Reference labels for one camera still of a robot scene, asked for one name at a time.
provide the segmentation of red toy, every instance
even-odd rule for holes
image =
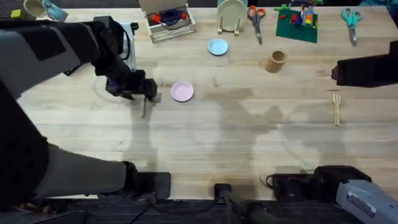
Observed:
[[[297,15],[296,15],[296,14],[293,14],[293,15],[292,15],[292,18],[290,19],[290,22],[291,22],[291,23],[295,23],[296,20],[297,20]]]

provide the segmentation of teal-handled scissors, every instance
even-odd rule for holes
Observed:
[[[265,9],[257,9],[255,6],[250,6],[248,8],[248,18],[251,20],[256,31],[256,37],[259,44],[262,44],[261,30],[260,30],[260,20],[266,15]]]
[[[345,8],[341,12],[342,18],[346,21],[349,32],[349,39],[353,46],[356,45],[355,27],[356,23],[363,18],[362,14],[358,11],[352,11],[350,8]]]

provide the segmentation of small plate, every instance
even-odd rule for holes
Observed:
[[[213,39],[207,44],[207,50],[212,55],[220,56],[228,51],[228,43],[223,39]]]
[[[177,82],[174,83],[170,92],[175,101],[183,103],[193,97],[193,86],[189,82]]]

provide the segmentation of wooden table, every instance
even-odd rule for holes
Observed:
[[[140,170],[172,174],[172,198],[211,198],[212,186],[229,182],[247,198],[271,199],[260,176],[325,164],[352,165],[398,198],[398,85],[336,86],[336,61],[385,54],[398,30],[383,7],[362,7],[358,45],[351,46],[340,7],[317,7],[318,43],[275,36],[277,12],[261,21],[263,45],[245,21],[239,37],[216,31],[216,9],[192,9],[197,33],[152,44],[140,9],[68,9],[68,22],[111,15],[138,22],[138,68],[154,77],[162,102],[130,102],[105,92],[104,77],[85,65],[25,93],[19,103],[49,141],[71,152],[108,160],[132,160]],[[223,38],[222,57],[206,49]],[[279,73],[263,69],[271,52],[283,50]],[[194,99],[177,103],[173,83],[186,80]],[[333,125],[331,96],[339,93],[341,126]]]

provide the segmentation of fork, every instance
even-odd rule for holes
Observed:
[[[339,94],[333,94],[331,98],[331,102],[333,103],[335,109],[335,126],[340,126],[340,104],[341,104],[341,96]]]

